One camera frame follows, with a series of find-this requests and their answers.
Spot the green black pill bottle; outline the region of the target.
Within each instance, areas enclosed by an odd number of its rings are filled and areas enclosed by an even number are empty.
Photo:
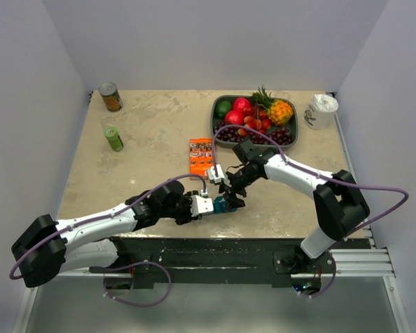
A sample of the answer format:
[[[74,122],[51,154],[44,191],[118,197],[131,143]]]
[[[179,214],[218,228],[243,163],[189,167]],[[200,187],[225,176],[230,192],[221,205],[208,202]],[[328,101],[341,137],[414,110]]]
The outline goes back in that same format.
[[[119,152],[123,150],[123,141],[118,130],[114,126],[108,126],[104,130],[104,136],[113,151]]]

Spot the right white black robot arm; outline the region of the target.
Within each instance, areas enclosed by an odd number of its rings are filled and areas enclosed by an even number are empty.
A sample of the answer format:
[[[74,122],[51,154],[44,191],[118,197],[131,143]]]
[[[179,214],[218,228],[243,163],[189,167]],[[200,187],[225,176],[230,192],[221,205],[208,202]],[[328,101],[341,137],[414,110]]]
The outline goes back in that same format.
[[[244,207],[246,187],[260,178],[288,185],[314,202],[318,227],[281,259],[281,265],[290,273],[311,272],[330,247],[347,237],[370,214],[353,175],[346,170],[315,170],[283,157],[275,148],[259,148],[249,139],[237,144],[233,152],[241,161],[237,172],[224,171],[218,164],[207,172],[210,182],[218,185],[227,208]]]

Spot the teal weekly pill organizer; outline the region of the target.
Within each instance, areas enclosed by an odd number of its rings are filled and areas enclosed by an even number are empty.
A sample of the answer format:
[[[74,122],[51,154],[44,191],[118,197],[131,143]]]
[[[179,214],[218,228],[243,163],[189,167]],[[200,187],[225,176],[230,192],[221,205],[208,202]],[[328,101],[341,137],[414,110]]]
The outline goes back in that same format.
[[[213,200],[214,214],[230,213],[225,211],[225,202],[222,196],[218,196]]]

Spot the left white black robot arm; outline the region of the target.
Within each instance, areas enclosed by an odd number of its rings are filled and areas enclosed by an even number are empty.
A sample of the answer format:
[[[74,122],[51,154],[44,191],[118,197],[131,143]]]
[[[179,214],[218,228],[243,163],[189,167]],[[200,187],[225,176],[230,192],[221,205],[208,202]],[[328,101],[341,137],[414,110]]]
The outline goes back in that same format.
[[[39,287],[59,273],[91,262],[87,247],[110,237],[154,226],[160,219],[184,225],[204,215],[233,212],[243,200],[223,194],[211,199],[207,190],[185,191],[177,179],[133,196],[108,210],[74,219],[37,217],[11,247],[15,265],[11,280],[22,279],[28,288]]]

